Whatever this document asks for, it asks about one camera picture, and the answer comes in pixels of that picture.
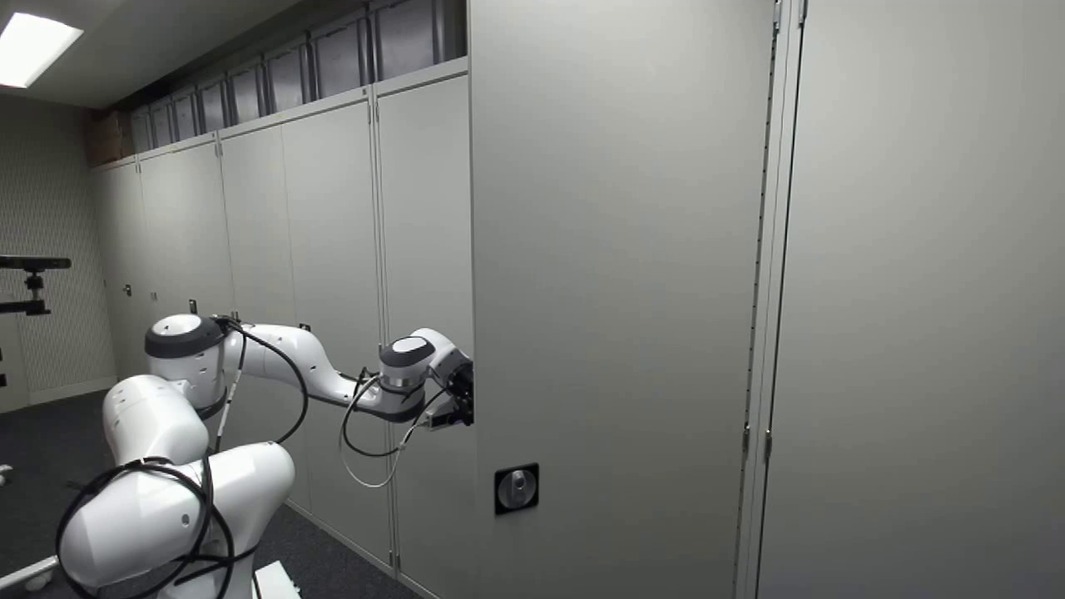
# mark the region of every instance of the white robotic arm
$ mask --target white robotic arm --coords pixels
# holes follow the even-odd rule
[[[114,474],[95,495],[68,509],[60,528],[60,564],[82,589],[136,580],[190,552],[202,552],[210,507],[215,559],[210,570],[159,589],[165,599],[250,595],[250,552],[292,485],[292,461],[277,444],[210,457],[239,373],[296,384],[301,401],[336,402],[388,422],[472,422],[472,364],[436,330],[415,330],[379,351],[371,376],[336,373],[324,344],[300,327],[246,327],[194,313],[159,319],[145,336],[149,376],[116,384],[103,401]],[[425,416],[425,380],[441,407]]]

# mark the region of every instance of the cabinet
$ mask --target cabinet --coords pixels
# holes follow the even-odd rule
[[[145,369],[142,330],[149,323],[138,164],[95,171],[94,187],[116,373],[128,376]]]
[[[773,4],[468,31],[478,479],[542,463],[539,509],[478,509],[478,595],[728,599]]]
[[[223,166],[213,142],[142,161],[149,315],[233,309]]]
[[[350,97],[223,129],[210,142],[95,171],[105,285],[124,373],[142,369],[142,327],[190,309],[301,323],[342,373],[379,344],[436,327],[472,346],[468,93],[457,66],[405,78],[379,99]],[[241,380],[225,446],[274,438],[300,413],[292,385]],[[290,438],[290,503],[315,526],[438,595],[472,595],[477,436],[420,432],[396,488],[340,446],[336,407],[309,407]],[[351,418],[362,446],[399,425]]]
[[[472,351],[468,80],[379,97],[381,295],[388,336],[432,327]],[[477,436],[420,432],[399,483],[403,572],[438,595],[477,595]]]
[[[763,599],[1065,595],[1060,24],[808,4]]]
[[[314,113],[277,128],[287,178],[287,241],[292,261],[292,319],[314,327],[342,373],[375,364],[379,278],[375,204],[366,102]],[[366,556],[393,552],[388,492],[360,488],[340,448],[336,407],[314,407],[296,457],[301,507],[324,528]],[[381,446],[381,422],[351,416],[362,446]],[[381,479],[379,463],[350,461],[366,479]]]

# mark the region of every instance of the wall panel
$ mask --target wall panel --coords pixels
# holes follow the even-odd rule
[[[0,129],[0,254],[73,261],[68,269],[43,273],[51,315],[0,315],[15,319],[15,341],[0,346],[22,360],[15,407],[95,393],[114,373],[114,351],[82,116],[0,107]],[[22,300],[22,279],[25,273],[3,269],[0,295]]]
[[[381,283],[388,336],[436,327],[472,351],[468,78],[379,99]],[[477,436],[420,432],[399,463],[403,572],[477,595]]]
[[[95,171],[95,219],[116,373],[134,376],[145,369],[142,327],[149,323],[136,164]]]
[[[230,231],[215,147],[149,157],[142,171],[142,248],[154,315],[233,309]]]
[[[250,323],[296,323],[284,133],[223,141],[225,224],[237,313]],[[237,438],[274,438],[300,413],[300,390],[246,376],[233,407]]]
[[[1065,595],[1060,20],[811,0],[763,599]]]
[[[284,122],[278,133],[296,319],[314,327],[336,369],[356,373],[375,364],[379,346],[366,102]],[[381,465],[340,448],[340,418],[342,410],[315,407],[300,432],[307,448],[296,463],[307,492],[296,507],[347,545],[387,564],[388,495],[360,488],[342,461],[366,479],[381,479]],[[350,431],[360,444],[381,446],[375,418],[356,416]]]
[[[733,595],[773,4],[472,6],[482,595]],[[542,507],[492,520],[492,468]]]

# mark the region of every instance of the floor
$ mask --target floor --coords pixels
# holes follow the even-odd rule
[[[98,396],[81,396],[0,416],[0,463],[15,474],[0,485],[0,577],[52,556],[52,524],[75,485],[105,468]],[[412,594],[340,545],[292,509],[284,509],[257,564],[284,559],[301,599],[412,599]],[[62,582],[35,599],[73,599]]]

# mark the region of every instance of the gray door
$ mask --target gray door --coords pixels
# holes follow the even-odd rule
[[[287,231],[284,133],[250,129],[223,141],[223,191],[233,258],[233,300],[250,323],[292,323],[292,261]],[[230,438],[278,436],[300,413],[287,384],[239,384]]]
[[[375,364],[375,234],[368,184],[366,102],[314,113],[277,128],[284,138],[287,234],[292,258],[292,313],[324,341],[342,373]],[[340,444],[342,410],[314,407],[296,453],[296,501],[315,526],[362,556],[393,552],[393,507],[347,475],[381,479],[381,463],[350,457]],[[381,422],[356,416],[356,444],[381,444]]]
[[[379,97],[381,295],[388,336],[436,327],[472,351],[468,80]],[[420,432],[396,474],[403,572],[477,595],[477,436]]]
[[[142,273],[142,184],[136,164],[95,173],[95,219],[116,373],[134,376],[145,369],[142,330],[149,319],[149,291]]]
[[[154,319],[233,309],[223,173],[213,142],[142,161],[142,263]]]
[[[763,599],[1065,595],[1060,24],[811,0]]]
[[[472,11],[482,599],[724,599],[773,4]],[[492,474],[542,503],[492,516]]]

